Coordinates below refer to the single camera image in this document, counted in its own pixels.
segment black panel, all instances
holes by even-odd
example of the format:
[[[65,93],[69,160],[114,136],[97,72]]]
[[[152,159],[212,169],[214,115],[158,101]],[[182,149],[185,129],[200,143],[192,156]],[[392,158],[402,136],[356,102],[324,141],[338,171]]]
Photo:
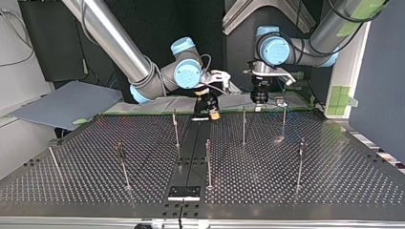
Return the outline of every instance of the black panel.
[[[405,161],[405,1],[391,1],[372,23],[350,124],[396,159]]]
[[[73,15],[61,2],[19,2],[47,81],[83,77],[82,53]]]

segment robotic arm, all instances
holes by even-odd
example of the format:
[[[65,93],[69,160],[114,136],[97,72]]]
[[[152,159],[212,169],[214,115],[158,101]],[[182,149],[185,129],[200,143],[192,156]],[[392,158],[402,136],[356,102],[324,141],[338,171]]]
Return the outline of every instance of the robotic arm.
[[[327,1],[331,10],[310,39],[289,38],[276,26],[257,29],[254,60],[244,71],[252,76],[253,102],[259,106],[267,103],[268,87],[274,77],[280,77],[288,86],[295,82],[291,74],[280,68],[281,64],[332,66],[362,24],[374,20],[388,3],[387,0],[337,0],[335,4]]]
[[[103,0],[62,0],[81,21],[97,44],[106,51],[128,77],[131,94],[138,103],[145,103],[178,87],[200,88],[211,82],[223,81],[228,88],[229,75],[209,72],[193,40],[184,37],[174,42],[171,51],[176,61],[159,69],[143,55]]]

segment metal plate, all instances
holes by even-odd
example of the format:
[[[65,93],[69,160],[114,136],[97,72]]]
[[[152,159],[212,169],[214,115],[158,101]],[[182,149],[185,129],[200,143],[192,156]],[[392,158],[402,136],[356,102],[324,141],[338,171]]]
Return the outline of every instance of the metal plate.
[[[221,220],[403,221],[405,176],[317,112],[242,114],[213,122],[178,116],[102,116],[56,150],[0,182],[0,216]],[[304,137],[301,188],[298,146]],[[205,142],[211,140],[213,189],[207,185]],[[117,164],[123,140],[134,191]],[[171,186],[200,186],[201,200],[168,202]]]
[[[178,115],[177,120],[182,145],[190,116]],[[125,177],[117,162],[119,140],[126,152],[131,192],[125,190]],[[36,158],[32,166],[22,168],[25,172],[20,177],[0,186],[5,205],[25,205],[23,213],[29,216],[39,212],[82,216],[83,212],[71,212],[72,205],[88,209],[85,216],[96,217],[161,217],[167,211],[164,202],[179,154],[172,116],[100,116],[54,151],[60,172],[50,155]],[[35,205],[42,211],[28,210]]]
[[[248,114],[245,146],[242,114],[211,124],[214,188],[202,218],[403,220],[405,177],[394,167],[319,113],[288,114],[279,141],[282,118]],[[297,188],[301,137],[308,154]]]

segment metal post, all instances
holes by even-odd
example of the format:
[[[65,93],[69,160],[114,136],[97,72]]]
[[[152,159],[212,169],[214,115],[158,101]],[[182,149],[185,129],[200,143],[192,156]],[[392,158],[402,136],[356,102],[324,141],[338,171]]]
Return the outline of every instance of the metal post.
[[[208,190],[212,189],[212,182],[211,182],[211,141],[209,139],[206,140],[205,143],[205,152],[206,152],[206,162],[208,165]]]
[[[246,108],[244,107],[244,139],[243,144],[246,145]]]
[[[132,190],[131,184],[129,183],[129,178],[128,178],[128,173],[125,167],[125,152],[124,152],[124,146],[123,142],[119,141],[117,144],[117,159],[118,163],[122,166],[122,172],[124,173],[125,176],[125,181],[126,181],[126,187],[125,189],[127,191]]]
[[[54,151],[53,151],[52,146],[48,147],[48,149],[49,149],[50,152],[51,152],[51,156],[52,156],[54,165],[55,165],[57,168],[59,168],[59,162],[57,162],[57,159],[56,159],[56,156],[54,155]]]
[[[282,129],[282,131],[281,131],[281,136],[282,136],[282,138],[285,137],[286,115],[287,115],[287,106],[284,106],[284,110],[283,110],[283,129]]]
[[[301,142],[300,142],[300,147],[299,147],[299,155],[300,155],[300,166],[298,168],[298,178],[297,178],[297,188],[296,188],[296,193],[298,194],[298,192],[301,189],[301,174],[302,174],[302,168],[303,168],[303,161],[304,161],[304,156],[307,153],[307,143],[305,142],[304,138],[301,138]]]
[[[179,149],[180,148],[180,143],[179,143],[179,132],[177,129],[177,120],[176,120],[176,109],[173,110],[173,125],[175,126],[175,133],[176,133],[176,147]]]

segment green tape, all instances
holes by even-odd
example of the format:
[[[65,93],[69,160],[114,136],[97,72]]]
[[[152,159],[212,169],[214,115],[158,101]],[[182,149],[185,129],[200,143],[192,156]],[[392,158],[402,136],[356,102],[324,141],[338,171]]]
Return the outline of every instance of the green tape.
[[[330,92],[327,115],[344,115],[349,105],[349,91],[351,87],[333,86]]]
[[[385,0],[363,0],[357,6],[356,10],[352,14],[352,18],[367,19],[374,16],[377,12],[383,8]],[[348,36],[352,34],[360,26],[360,23],[346,22],[339,33],[338,37]]]

